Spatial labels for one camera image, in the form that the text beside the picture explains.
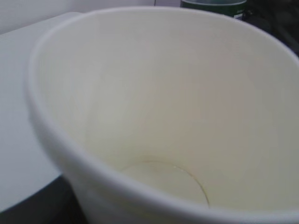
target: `cup rim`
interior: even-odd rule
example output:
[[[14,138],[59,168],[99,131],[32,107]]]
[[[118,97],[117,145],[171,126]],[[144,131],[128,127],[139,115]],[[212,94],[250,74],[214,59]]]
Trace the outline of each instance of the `cup rim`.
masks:
[[[41,53],[43,46],[58,31],[80,20],[88,19],[89,17],[97,15],[133,11],[201,14],[210,18],[222,19],[231,23],[233,22],[239,26],[246,26],[247,29],[264,36],[281,48],[281,50],[289,56],[290,60],[293,60],[299,70],[299,60],[297,56],[279,40],[250,24],[220,14],[175,7],[121,7],[102,9],[76,16],[75,18],[71,18],[54,27],[38,41],[38,44],[34,47],[31,53],[28,64],[28,73],[26,74],[25,79],[25,95],[29,110],[36,115],[36,119],[46,132],[53,137],[55,141],[62,145],[60,149],[63,149],[63,151],[61,153],[67,156],[68,159],[75,161],[82,173],[84,173],[90,180],[95,182],[105,182],[106,187],[114,189],[119,194],[124,195],[124,197],[128,199],[133,198],[139,203],[144,203],[146,207],[161,210],[165,214],[176,214],[176,216],[186,217],[188,220],[192,220],[194,222],[198,220],[205,220],[211,223],[222,224],[297,224],[299,222],[299,210],[247,212],[220,208],[207,209],[200,204],[177,199],[161,193],[158,190],[151,189],[148,186],[140,184],[125,175],[121,175],[112,170],[108,165],[103,164],[100,159],[93,158],[81,146],[75,143],[66,131],[55,123],[50,113],[47,112],[46,106],[40,97],[36,81],[37,58]]]

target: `white paper cup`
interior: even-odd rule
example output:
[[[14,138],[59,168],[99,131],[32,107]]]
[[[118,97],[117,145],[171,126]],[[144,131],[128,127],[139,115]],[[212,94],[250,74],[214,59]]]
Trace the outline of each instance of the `white paper cup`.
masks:
[[[33,127],[92,224],[299,223],[299,61],[261,30],[115,8],[31,57]]]

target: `green can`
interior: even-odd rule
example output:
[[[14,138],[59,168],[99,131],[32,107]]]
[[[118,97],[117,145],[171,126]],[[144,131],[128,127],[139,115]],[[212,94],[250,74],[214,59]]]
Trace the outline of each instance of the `green can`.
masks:
[[[220,13],[241,20],[246,0],[181,0],[181,7]]]

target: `white wall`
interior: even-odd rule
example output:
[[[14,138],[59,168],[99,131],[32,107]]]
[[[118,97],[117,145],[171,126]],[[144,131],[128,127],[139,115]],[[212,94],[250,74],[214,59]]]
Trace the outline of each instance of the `white wall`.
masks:
[[[180,0],[156,0],[156,6],[179,7],[180,2]]]
[[[0,0],[0,34],[66,12],[154,5],[154,0]]]

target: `white table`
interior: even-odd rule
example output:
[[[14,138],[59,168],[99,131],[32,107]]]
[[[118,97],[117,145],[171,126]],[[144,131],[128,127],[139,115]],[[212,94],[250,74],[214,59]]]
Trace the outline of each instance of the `white table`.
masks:
[[[39,37],[78,14],[66,13],[0,35],[0,212],[35,194],[60,175],[33,134],[23,82],[28,57]]]

